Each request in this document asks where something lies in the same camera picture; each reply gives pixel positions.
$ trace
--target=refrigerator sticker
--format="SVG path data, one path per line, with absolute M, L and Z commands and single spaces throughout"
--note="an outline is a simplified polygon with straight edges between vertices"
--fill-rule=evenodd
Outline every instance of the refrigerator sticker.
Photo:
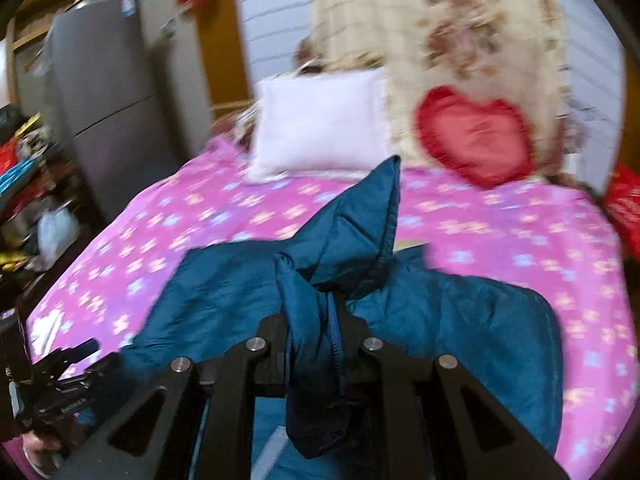
M 122 0 L 122 15 L 125 18 L 133 16 L 136 13 L 136 1 L 135 0 Z

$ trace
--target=white pillow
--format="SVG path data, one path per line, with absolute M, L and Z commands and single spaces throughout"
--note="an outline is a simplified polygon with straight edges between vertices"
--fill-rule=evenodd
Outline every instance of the white pillow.
M 269 78 L 245 178 L 359 179 L 392 155 L 384 69 Z

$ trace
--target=bolt head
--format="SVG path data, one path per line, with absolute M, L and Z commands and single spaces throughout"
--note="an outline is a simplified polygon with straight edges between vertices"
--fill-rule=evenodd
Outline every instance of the bolt head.
M 364 348 L 366 348 L 370 352 L 377 352 L 384 345 L 385 344 L 382 342 L 382 339 L 378 339 L 377 337 L 367 337 L 364 340 Z
M 458 366 L 458 360 L 450 354 L 443 354 L 438 357 L 438 364 L 447 370 L 453 370 Z
M 246 341 L 246 347 L 251 352 L 257 352 L 258 350 L 262 350 L 267 345 L 267 342 L 261 337 L 252 337 Z
M 171 361 L 171 370 L 174 372 L 185 372 L 191 368 L 191 361 L 187 357 L 177 357 Z

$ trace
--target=floral bedsheet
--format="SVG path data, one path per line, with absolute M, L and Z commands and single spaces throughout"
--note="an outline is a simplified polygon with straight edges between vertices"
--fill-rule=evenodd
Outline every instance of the floral bedsheet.
M 128 344 L 185 251 L 227 240 L 286 238 L 349 184 L 242 182 L 244 155 L 222 136 L 132 200 L 28 320 L 36 358 L 97 338 Z M 430 267 L 526 286 L 564 331 L 564 412 L 556 459 L 587 479 L 636 400 L 637 348 L 618 238 L 576 190 L 516 182 L 483 191 L 438 169 L 403 170 L 396 244 L 426 242 Z

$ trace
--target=red heart-shaped pillow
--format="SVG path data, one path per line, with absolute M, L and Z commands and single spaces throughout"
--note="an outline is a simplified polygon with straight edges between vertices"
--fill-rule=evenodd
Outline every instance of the red heart-shaped pillow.
M 443 166 L 492 188 L 534 169 L 529 127 L 505 100 L 478 104 L 449 86 L 431 89 L 416 112 L 420 140 Z

